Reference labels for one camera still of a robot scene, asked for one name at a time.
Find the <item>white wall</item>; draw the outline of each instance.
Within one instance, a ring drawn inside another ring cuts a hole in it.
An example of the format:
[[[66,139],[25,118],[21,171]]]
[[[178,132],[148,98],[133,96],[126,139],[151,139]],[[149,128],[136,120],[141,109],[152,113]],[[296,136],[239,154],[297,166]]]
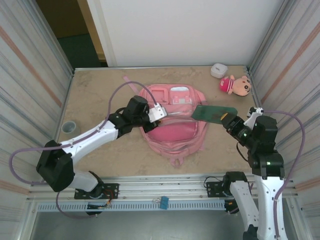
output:
[[[88,0],[109,66],[247,65],[282,0]]]

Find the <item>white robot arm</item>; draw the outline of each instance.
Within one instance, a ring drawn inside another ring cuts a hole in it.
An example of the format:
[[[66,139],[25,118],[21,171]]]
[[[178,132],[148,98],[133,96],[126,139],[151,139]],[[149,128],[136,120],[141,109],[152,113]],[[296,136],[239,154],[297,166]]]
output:
[[[71,187],[84,190],[92,198],[96,198],[102,192],[102,187],[99,185],[100,178],[90,171],[75,170],[77,162],[101,145],[130,133],[134,127],[142,127],[146,133],[153,130],[165,116],[167,112],[159,103],[150,108],[146,99],[134,96],[126,107],[110,114],[107,121],[102,121],[87,132],[61,143],[49,141],[45,147],[71,146],[43,151],[36,170],[55,192]],[[95,131],[94,135],[85,138]]]
[[[274,199],[276,193],[284,184],[284,161],[274,150],[275,138],[278,132],[275,119],[263,115],[262,108],[250,108],[243,121],[240,117],[225,114],[221,122],[226,131],[242,146],[248,149],[248,163],[254,174],[258,189],[259,211],[249,190],[246,176],[239,172],[227,172],[224,177],[224,189],[231,193],[238,205],[244,223],[244,229],[255,229],[252,236],[247,234],[246,240],[288,240],[283,217],[282,194],[277,200],[277,224],[280,238],[276,238]]]

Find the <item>table surface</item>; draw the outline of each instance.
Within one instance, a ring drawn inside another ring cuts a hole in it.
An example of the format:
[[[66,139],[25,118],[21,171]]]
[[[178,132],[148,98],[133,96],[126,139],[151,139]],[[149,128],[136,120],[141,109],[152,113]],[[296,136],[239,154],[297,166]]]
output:
[[[245,75],[244,67],[229,66],[227,76],[231,74],[236,78]],[[255,105],[251,94],[243,97],[220,91],[219,80],[210,75],[209,66],[98,68],[76,71],[63,122],[75,121],[82,133],[99,124],[106,117],[112,92],[125,82],[123,76],[144,85],[191,85],[204,93],[209,105],[234,107],[243,119],[248,109]],[[112,100],[111,113],[125,107],[133,95],[129,86],[120,89]],[[60,134],[59,141],[64,140],[67,137]],[[134,128],[131,133],[86,155],[76,168],[93,171],[100,177],[251,172],[249,165],[238,154],[236,143],[222,125],[211,123],[205,136],[204,150],[189,155],[181,167],[174,168],[166,157],[151,150],[140,130]],[[247,156],[245,148],[240,146],[240,150]]]

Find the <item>small white box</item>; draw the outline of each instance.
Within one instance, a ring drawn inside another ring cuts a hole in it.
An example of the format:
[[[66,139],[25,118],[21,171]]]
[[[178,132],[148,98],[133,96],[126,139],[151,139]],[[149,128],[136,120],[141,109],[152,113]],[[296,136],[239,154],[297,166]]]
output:
[[[211,76],[222,79],[228,71],[228,67],[226,65],[223,65],[221,63],[216,63],[211,68]]]

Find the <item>plush doll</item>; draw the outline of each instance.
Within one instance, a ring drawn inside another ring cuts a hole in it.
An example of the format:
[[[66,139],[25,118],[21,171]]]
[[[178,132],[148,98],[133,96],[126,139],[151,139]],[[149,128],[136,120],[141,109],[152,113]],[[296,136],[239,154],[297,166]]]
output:
[[[220,81],[220,89],[223,92],[227,92],[229,95],[234,93],[239,96],[246,96],[250,93],[251,83],[250,80],[243,76],[235,80],[233,75],[224,77]]]

